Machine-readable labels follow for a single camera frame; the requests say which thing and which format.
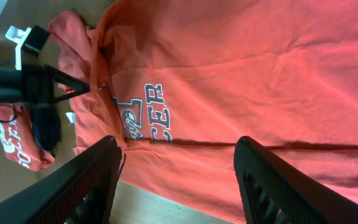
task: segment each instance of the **red fabric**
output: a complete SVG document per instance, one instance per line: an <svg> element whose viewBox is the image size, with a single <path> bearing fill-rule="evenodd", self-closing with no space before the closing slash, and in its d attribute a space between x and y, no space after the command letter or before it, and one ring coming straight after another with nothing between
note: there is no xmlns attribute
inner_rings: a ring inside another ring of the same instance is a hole
<svg viewBox="0 0 358 224"><path fill-rule="evenodd" d="M49 31L93 89L70 101L76 152L117 136L122 181L243 222L248 135L358 203L358 1L118 0L95 30L64 12Z"/></svg>
<svg viewBox="0 0 358 224"><path fill-rule="evenodd" d="M17 110L17 119L10 123L0 123L0 141L5 156L33 171L48 167L55 158L35 144L29 110L22 105L12 106ZM9 121L13 116L12 108L0 106L0 120Z"/></svg>

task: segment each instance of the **gray floor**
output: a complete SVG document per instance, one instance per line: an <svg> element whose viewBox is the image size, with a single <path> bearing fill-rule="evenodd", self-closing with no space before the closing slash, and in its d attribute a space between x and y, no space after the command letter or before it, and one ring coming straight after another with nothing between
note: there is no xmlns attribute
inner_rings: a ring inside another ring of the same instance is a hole
<svg viewBox="0 0 358 224"><path fill-rule="evenodd" d="M4 34L9 26L14 25L25 29L39 25L44 29L55 16L64 10L72 10L79 14L91 27L96 27L104 10L112 0L96 2L86 0L8 0L0 16L0 63L14 58L14 44L5 39ZM59 48L48 43L40 56L40 63L57 67ZM3 154L0 143L0 201L38 181L75 155L72 147L75 145L74 126L69 125L65 113L71 111L68 102L57 105L62 121L62 141L55 153L56 161L41 172L31 172L14 162L8 161ZM158 195L119 183L116 198L112 208L111 223L226 223L215 217L185 207Z"/></svg>

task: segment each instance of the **black cable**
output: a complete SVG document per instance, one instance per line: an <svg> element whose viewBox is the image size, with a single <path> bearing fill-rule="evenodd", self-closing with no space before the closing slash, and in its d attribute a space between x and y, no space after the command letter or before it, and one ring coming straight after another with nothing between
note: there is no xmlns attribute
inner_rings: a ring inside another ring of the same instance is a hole
<svg viewBox="0 0 358 224"><path fill-rule="evenodd" d="M11 106L11 105L0 105L0 106L8 106L8 107L12 108L13 113L14 113L14 116L13 116L13 118L12 118L10 121L0 120L0 123L10 123L10 122L16 120L16 118L17 118L17 112L16 112L16 109L15 109L13 106Z"/></svg>

